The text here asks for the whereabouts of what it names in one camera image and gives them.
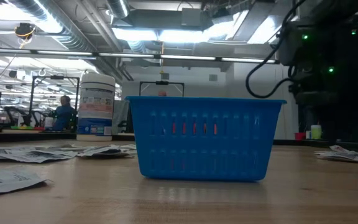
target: workbench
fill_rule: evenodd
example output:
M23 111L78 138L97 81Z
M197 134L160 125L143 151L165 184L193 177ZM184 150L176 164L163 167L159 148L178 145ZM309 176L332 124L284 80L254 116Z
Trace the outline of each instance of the workbench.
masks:
M133 144L53 145L63 143ZM274 146L267 176L256 183L148 179L131 158L0 162L51 180L0 195L0 223L358 223L358 164L319 160L314 151L321 149Z

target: table surface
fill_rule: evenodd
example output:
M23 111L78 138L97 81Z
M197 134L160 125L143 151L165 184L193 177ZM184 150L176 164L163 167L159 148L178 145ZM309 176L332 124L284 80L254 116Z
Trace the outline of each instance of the table surface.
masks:
M62 143L133 142L26 144ZM0 223L358 223L358 164L319 160L313 151L321 149L274 146L259 183L147 179L137 159L0 162L53 181L0 195Z

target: newspaper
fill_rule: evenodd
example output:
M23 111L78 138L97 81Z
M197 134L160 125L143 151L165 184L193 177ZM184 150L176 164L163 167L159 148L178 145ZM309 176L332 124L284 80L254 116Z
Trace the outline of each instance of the newspaper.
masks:
M332 159L346 162L358 162L358 152L349 151L341 146L331 146L332 151L314 152L320 159Z
M125 157L136 155L136 146L135 145L126 145L126 146L101 146L94 147L84 151L84 153L78 154L80 157L90 157L90 156L114 156L114 157Z
M26 170L0 170L0 193L23 189L46 181Z
M51 160L72 159L76 155L77 152L73 151L36 150L35 147L0 147L0 159L11 159L19 162L41 163Z

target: container label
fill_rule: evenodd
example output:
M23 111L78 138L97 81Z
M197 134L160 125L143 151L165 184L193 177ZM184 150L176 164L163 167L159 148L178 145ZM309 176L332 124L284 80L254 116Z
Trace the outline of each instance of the container label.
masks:
M111 119L81 118L78 119L77 134L110 136L111 126L112 126Z
M112 119L114 92L99 88L83 88L78 110L78 119Z

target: ceiling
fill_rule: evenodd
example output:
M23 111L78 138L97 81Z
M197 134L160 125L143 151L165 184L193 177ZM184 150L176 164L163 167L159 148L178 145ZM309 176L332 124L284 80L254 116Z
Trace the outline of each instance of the ceiling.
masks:
M22 39L19 39L14 29L21 22L33 24L36 27L34 36L31 38L31 42L23 46L24 49L38 49L38 50L73 50L61 41L63 34L48 34L50 32L48 27L41 24L39 18L31 16L29 12L24 13L22 8L13 7L5 4L3 0L0 1L0 48L18 49L23 43ZM33 2L33 0L9 0L13 2L15 6L19 6L21 2ZM133 49L128 44L128 41L124 39L118 39L118 35L113 32L111 28L122 28L123 24L126 24L125 29L143 29L145 27L153 26L152 22L158 19L158 16L165 15L168 19L160 19L158 24L161 27L154 27L153 32L157 35L157 38L162 38L163 32L170 26L177 26L175 21L181 21L179 24L183 30L199 29L199 33L203 35L205 33L212 33L214 24L211 23L212 17L218 17L219 19L227 19L224 26L216 26L213 32L221 32L225 30L223 38L212 37L204 41L195 42L170 42L165 41L163 47L161 44L156 44L153 40L141 40L142 45L145 47L145 51L150 54L172 54L172 55L204 55L215 57L246 57L246 58L265 58L271 51L269 39L274 37L274 34L279 28L279 24L283 19L283 16L291 7L292 0L280 0L275 2L274 0L192 0L192 1L171 1L171 0L159 0L159 1L147 1L147 0L128 0L131 7L129 15L125 19L115 18L111 23L111 16L109 15L107 4L105 0L38 0L37 2L43 2L46 4L46 9L50 9L53 13L48 20L63 19L64 23L62 32L64 35L68 35L73 32L81 39L83 48L78 48L79 51L95 51L95 52L132 52ZM91 18L84 11L80 4L83 4L91 11L91 7L95 9L98 16L90 12ZM219 9L225 8L224 13L221 13ZM183 25L184 13L190 13L189 15L200 14L201 18L207 18L200 20L200 24L193 26ZM142 24L145 27L134 27L131 25ZM258 24L257 27L245 26L245 24ZM104 29L104 25L109 29L109 32ZM81 77L85 72L99 72L107 75L112 75L116 78L118 83L128 82L135 80L131 76L131 71L134 68L140 67L160 67L162 61L159 60L143 60L143 59L122 59L122 60L86 60L86 58L19 58L19 57L2 57L0 56L0 91L4 92L4 95L12 99L17 98L18 93L28 93L30 79L18 79L10 78L8 73L10 70L24 71L26 75L38 74L41 70L46 71L50 75L64 75L66 77ZM187 68L218 68L221 72L225 72L229 68L230 63L224 62L199 62L191 60L164 60L164 67L187 67ZM69 80L49 80L47 81L50 86L52 85L64 85L60 90L52 90L47 86L38 86L35 89L37 93L45 94L64 94L72 92L74 93L76 88Z

